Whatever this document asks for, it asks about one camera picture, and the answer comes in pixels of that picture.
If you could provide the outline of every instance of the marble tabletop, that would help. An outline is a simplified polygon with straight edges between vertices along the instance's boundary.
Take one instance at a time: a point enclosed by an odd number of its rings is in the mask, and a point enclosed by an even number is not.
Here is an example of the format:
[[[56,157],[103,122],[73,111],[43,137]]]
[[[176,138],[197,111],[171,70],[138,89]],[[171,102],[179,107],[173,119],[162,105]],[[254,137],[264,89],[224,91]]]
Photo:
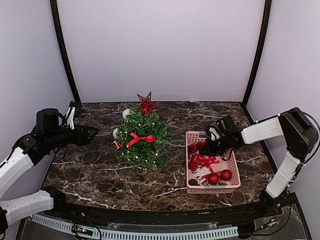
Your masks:
[[[172,133],[162,152],[164,169],[147,171],[143,166],[119,162],[113,130],[122,121],[129,103],[88,103],[76,123],[99,129],[87,146],[69,145],[55,156],[44,186],[64,192],[69,203],[121,210],[203,210],[252,203],[274,175],[260,143],[235,151],[241,186],[230,194],[187,194],[187,131],[203,131],[219,118],[231,115],[240,127],[249,125],[235,102],[157,102],[157,110]]]

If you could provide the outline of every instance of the plastic basket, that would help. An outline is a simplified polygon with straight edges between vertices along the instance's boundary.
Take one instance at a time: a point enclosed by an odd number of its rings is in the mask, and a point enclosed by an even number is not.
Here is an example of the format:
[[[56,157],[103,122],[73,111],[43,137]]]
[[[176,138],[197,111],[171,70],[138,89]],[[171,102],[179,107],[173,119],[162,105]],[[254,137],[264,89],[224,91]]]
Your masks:
[[[232,172],[232,178],[226,181],[226,185],[190,185],[189,180],[194,178],[194,174],[188,168],[188,146],[191,144],[196,144],[198,142],[206,141],[206,133],[201,131],[187,131],[186,137],[186,185],[188,194],[231,194],[236,188],[241,186],[239,170],[236,162],[236,157],[234,152],[232,152],[231,157],[228,161],[222,160],[220,157],[216,157],[219,161],[218,164],[213,164],[215,172],[223,171],[229,169]]]

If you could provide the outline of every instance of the robotic arm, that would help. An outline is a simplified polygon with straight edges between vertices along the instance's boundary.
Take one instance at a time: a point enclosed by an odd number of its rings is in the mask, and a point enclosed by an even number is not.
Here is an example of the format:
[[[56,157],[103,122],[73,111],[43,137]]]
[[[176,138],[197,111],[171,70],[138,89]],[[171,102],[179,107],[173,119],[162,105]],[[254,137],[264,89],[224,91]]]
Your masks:
[[[54,149],[69,144],[88,145],[99,132],[97,128],[74,124],[81,104],[71,101],[63,116],[57,109],[46,108],[36,115],[32,132],[22,136],[9,156],[0,163],[0,199],[8,188],[26,171],[37,165]],[[9,201],[0,201],[0,235],[8,226],[25,217],[53,208],[60,208],[66,196],[54,187]]]
[[[206,129],[211,138],[206,139],[201,154],[223,155],[230,148],[237,149],[262,140],[284,136],[287,144],[286,155],[265,190],[272,199],[277,198],[294,181],[306,163],[307,155],[319,139],[314,125],[297,107],[244,129],[239,129],[231,116],[221,118],[216,124],[222,136],[214,133],[213,129]]]

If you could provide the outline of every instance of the red ornament ball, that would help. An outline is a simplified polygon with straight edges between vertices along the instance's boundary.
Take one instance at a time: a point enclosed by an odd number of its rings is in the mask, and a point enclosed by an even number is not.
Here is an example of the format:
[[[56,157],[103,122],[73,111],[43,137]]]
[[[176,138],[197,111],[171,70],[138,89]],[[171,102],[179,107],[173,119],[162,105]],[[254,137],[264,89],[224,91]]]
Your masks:
[[[229,181],[232,178],[232,172],[228,169],[225,169],[221,172],[221,180]]]
[[[210,185],[215,185],[219,182],[220,180],[220,177],[217,173],[213,172],[213,173],[210,173],[209,176],[208,176],[208,183]]]

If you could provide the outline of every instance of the black frame edge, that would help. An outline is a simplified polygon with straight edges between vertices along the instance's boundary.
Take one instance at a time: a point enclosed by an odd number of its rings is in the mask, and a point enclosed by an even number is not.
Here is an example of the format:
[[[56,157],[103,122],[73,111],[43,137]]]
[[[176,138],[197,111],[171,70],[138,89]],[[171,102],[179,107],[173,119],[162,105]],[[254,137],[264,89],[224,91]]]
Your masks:
[[[267,30],[268,30],[268,24],[269,24],[270,12],[271,12],[271,5],[272,5],[272,0],[265,0],[259,40],[258,40],[258,44],[256,47],[256,52],[255,52],[255,56],[254,56],[254,60],[253,60],[253,65],[252,65],[249,81],[246,86],[246,90],[245,90],[244,97],[242,100],[242,104],[244,106],[247,106],[247,104],[249,102],[249,98],[250,98],[250,95],[251,95],[251,92],[254,87],[256,77],[257,77],[257,72],[259,69],[261,56],[262,56],[262,53],[264,50],[264,45],[265,45],[266,36],[267,36]]]
[[[81,103],[80,95],[79,95],[79,92],[78,92],[78,89],[76,86],[74,76],[72,74],[72,70],[71,70],[71,66],[70,66],[70,62],[69,62],[69,58],[68,58],[68,54],[67,54],[67,49],[66,49],[65,40],[64,40],[64,36],[63,36],[63,32],[62,32],[61,22],[60,22],[60,17],[59,17],[57,0],[50,0],[50,5],[51,5],[51,12],[52,12],[52,18],[53,18],[53,23],[54,23],[56,39],[58,41],[65,73],[68,78],[68,82],[69,82],[74,100],[76,102]]]
[[[241,103],[240,106],[242,107],[242,109],[243,109],[243,111],[244,111],[244,114],[245,114],[246,117],[248,118],[250,124],[251,124],[251,125],[254,124],[255,122],[254,122],[254,120],[253,120],[250,112],[248,111],[247,107],[246,107],[243,103]],[[269,160],[269,162],[270,162],[270,164],[271,164],[271,167],[272,167],[274,173],[276,173],[276,172],[278,171],[278,167],[277,167],[277,165],[276,165],[276,162],[275,162],[273,156],[271,155],[271,152],[270,152],[270,150],[269,150],[266,142],[263,140],[263,141],[260,141],[260,144],[261,144],[261,146],[262,146],[262,149],[263,149],[266,157],[268,158],[268,160]]]
[[[16,236],[15,236],[15,240],[21,240],[25,225],[26,225],[26,218],[23,218],[20,221],[18,232],[16,233]]]
[[[312,237],[311,237],[311,233],[310,233],[310,229],[309,229],[309,226],[308,226],[308,223],[307,223],[307,220],[306,220],[306,217],[304,215],[304,212],[301,208],[301,205],[299,203],[299,205],[296,206],[296,208],[298,209],[298,214],[301,218],[301,221],[302,221],[302,225],[303,225],[303,228],[304,228],[304,233],[305,233],[305,236],[306,236],[306,239],[307,240],[312,240]]]

